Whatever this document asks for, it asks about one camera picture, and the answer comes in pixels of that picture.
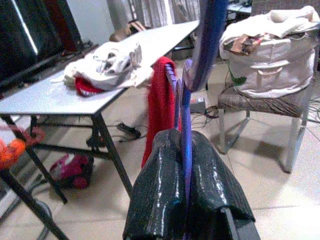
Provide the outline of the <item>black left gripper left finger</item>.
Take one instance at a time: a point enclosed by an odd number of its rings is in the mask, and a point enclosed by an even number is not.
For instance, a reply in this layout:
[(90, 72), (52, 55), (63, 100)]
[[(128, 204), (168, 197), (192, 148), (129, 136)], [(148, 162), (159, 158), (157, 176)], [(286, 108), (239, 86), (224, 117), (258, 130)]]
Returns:
[(158, 132), (151, 154), (136, 178), (130, 198), (124, 240), (181, 240), (186, 217), (181, 133)]

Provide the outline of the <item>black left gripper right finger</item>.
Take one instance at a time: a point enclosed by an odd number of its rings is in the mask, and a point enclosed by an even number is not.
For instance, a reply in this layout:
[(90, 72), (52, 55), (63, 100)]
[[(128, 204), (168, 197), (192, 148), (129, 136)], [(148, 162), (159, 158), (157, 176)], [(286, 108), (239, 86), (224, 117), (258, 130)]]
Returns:
[(192, 132), (188, 230), (192, 240), (258, 240), (245, 193), (209, 140)]

